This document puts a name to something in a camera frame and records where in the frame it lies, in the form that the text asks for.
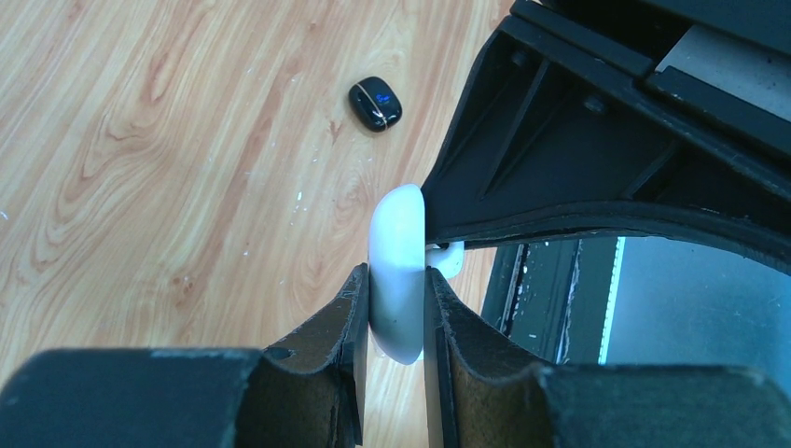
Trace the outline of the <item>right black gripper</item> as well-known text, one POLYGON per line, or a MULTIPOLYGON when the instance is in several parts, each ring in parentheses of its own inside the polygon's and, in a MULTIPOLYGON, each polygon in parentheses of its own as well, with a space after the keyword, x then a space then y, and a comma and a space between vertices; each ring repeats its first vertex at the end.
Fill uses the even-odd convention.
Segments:
POLYGON ((788 161, 789 2, 518 1, 510 12, 423 183, 428 243, 661 236, 789 272, 789 173, 569 44, 638 53, 639 75, 657 75, 674 101, 788 161))

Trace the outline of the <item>black earbud charging case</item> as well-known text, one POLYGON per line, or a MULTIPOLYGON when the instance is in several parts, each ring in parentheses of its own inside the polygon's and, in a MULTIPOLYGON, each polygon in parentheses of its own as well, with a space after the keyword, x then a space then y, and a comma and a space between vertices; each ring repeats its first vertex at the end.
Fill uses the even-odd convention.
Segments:
POLYGON ((380 77, 366 77, 353 84, 348 101, 363 126, 373 133, 385 132, 403 116, 400 100, 380 77))

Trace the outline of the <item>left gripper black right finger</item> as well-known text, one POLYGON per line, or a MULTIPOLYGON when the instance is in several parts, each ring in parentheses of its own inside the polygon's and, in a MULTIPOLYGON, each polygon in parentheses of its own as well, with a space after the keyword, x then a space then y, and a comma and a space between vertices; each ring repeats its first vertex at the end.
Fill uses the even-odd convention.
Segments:
POLYGON ((424 378, 433 447, 786 447, 790 401, 734 366, 555 365, 425 272, 424 378))

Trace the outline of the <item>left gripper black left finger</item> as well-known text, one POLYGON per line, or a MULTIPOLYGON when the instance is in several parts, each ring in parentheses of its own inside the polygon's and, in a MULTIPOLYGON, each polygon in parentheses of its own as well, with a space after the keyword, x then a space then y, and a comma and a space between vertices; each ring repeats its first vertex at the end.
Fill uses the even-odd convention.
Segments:
POLYGON ((353 447, 368 266, 266 348, 53 349, 1 391, 5 447, 353 447))

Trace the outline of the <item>white earbud charging case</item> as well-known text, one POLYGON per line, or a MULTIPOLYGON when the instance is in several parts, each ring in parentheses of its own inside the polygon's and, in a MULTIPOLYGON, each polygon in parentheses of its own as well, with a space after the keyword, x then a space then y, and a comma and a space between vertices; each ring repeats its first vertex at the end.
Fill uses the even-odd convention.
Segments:
POLYGON ((447 278, 460 273, 465 244, 429 245, 425 204, 415 184, 389 191, 369 225, 369 315, 374 340, 392 360, 410 365, 423 355, 425 269, 447 278))

